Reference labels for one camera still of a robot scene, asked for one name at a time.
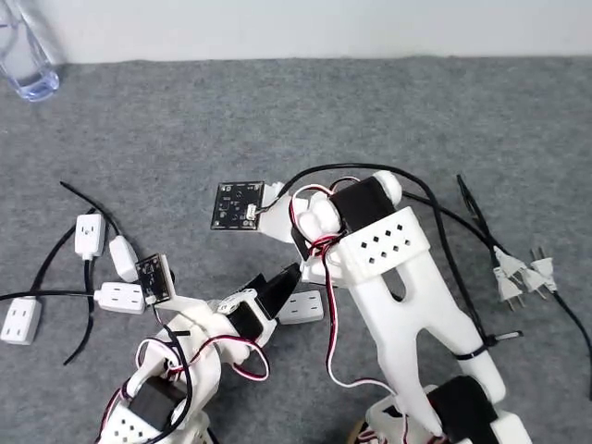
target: gray carpet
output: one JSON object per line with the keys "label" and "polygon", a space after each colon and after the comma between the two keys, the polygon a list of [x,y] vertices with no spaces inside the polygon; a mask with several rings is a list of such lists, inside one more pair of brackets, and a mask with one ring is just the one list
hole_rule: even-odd
{"label": "gray carpet", "polygon": [[[60,179],[111,209],[142,253],[167,253],[180,294],[209,299],[297,257],[262,236],[210,231],[219,181],[286,180],[320,163],[369,161],[407,168],[465,214],[454,180],[462,172],[508,249],[528,259],[542,243],[553,253],[565,299],[592,328],[591,78],[591,59],[127,63],[68,67],[57,97],[39,105],[0,83],[0,292],[27,289],[87,209]],[[417,212],[452,285],[432,216]],[[447,226],[487,328],[526,335],[492,352],[509,391],[503,405],[537,443],[588,442],[580,333],[555,302],[528,296],[516,313],[499,304],[487,251]],[[96,280],[114,277],[104,257]],[[71,243],[45,287],[81,289]],[[7,306],[0,304],[3,317]],[[373,343],[344,292],[339,308],[337,373],[379,376]],[[106,401],[133,371],[137,344],[156,326],[149,314],[99,312],[86,352],[63,367],[85,322],[84,301],[47,298],[32,346],[0,344],[0,442],[93,441]],[[383,392],[329,381],[327,333],[327,322],[280,328],[264,384],[224,372],[206,409],[223,444],[344,442]],[[458,372],[427,335],[419,348],[425,383]]]}

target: electronic component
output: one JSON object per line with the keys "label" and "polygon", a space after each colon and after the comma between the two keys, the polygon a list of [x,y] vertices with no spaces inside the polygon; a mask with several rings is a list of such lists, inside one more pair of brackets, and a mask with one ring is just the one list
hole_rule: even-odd
{"label": "electronic component", "polygon": [[185,398],[185,392],[172,382],[153,376],[129,403],[129,410],[156,430],[163,430],[170,422],[175,407]]}
{"label": "electronic component", "polygon": [[395,206],[375,177],[337,191],[329,200],[341,216],[342,225],[353,233],[395,212]]}
{"label": "electronic component", "polygon": [[172,297],[173,291],[167,278],[167,274],[170,276],[170,272],[162,254],[142,259],[136,264],[136,270],[144,299],[148,305],[168,301]]}
{"label": "electronic component", "polygon": [[263,201],[264,183],[225,182],[218,185],[212,229],[257,230],[257,208]]}
{"label": "electronic component", "polygon": [[41,318],[41,303],[35,298],[15,299],[8,308],[0,340],[15,345],[31,345]]}

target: power outlet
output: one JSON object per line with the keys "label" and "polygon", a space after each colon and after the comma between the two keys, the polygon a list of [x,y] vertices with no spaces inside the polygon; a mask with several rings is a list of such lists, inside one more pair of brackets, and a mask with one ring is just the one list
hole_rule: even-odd
{"label": "power outlet", "polygon": [[94,292],[94,299],[103,310],[110,312],[141,315],[146,307],[142,287],[137,284],[104,282],[101,289]]}
{"label": "power outlet", "polygon": [[429,241],[411,207],[352,233],[337,248],[346,280],[356,284],[428,250]]}
{"label": "power outlet", "polygon": [[324,316],[321,294],[317,291],[294,293],[277,314],[283,325],[320,321]]}
{"label": "power outlet", "polygon": [[39,326],[41,303],[33,298],[15,299],[8,309],[0,339],[9,344],[31,345]]}
{"label": "power outlet", "polygon": [[74,251],[83,260],[103,254],[105,246],[105,219],[100,214],[80,215],[76,219]]}

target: electrical outlet socket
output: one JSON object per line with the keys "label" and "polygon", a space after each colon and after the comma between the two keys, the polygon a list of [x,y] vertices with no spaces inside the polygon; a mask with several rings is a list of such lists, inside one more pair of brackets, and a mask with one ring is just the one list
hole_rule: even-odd
{"label": "electrical outlet socket", "polygon": [[317,290],[294,293],[277,314],[280,324],[304,324],[323,319],[323,302]]}
{"label": "electrical outlet socket", "polygon": [[80,215],[76,219],[74,251],[83,260],[103,254],[105,246],[105,219],[103,215]]}
{"label": "electrical outlet socket", "polygon": [[40,318],[39,301],[34,298],[15,299],[8,308],[0,339],[9,344],[31,345]]}
{"label": "electrical outlet socket", "polygon": [[101,289],[94,292],[94,299],[109,312],[141,315],[146,307],[142,287],[137,284],[104,282]]}

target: white power plug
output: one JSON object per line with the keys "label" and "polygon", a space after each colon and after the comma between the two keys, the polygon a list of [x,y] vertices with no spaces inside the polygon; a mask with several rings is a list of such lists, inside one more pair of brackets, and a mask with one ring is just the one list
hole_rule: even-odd
{"label": "white power plug", "polygon": [[105,219],[101,214],[80,215],[76,219],[74,251],[84,261],[103,254]]}
{"label": "white power plug", "polygon": [[40,318],[39,301],[32,297],[15,299],[6,314],[0,339],[9,344],[31,345]]}
{"label": "white power plug", "polygon": [[126,238],[119,235],[109,242],[109,252],[117,274],[126,282],[135,282],[138,280],[136,271],[136,262],[138,256],[133,251]]}
{"label": "white power plug", "polygon": [[277,314],[283,325],[320,321],[323,316],[323,303],[317,290],[292,294]]}
{"label": "white power plug", "polygon": [[103,310],[130,315],[141,315],[146,307],[142,287],[137,284],[105,282],[94,292],[94,300]]}

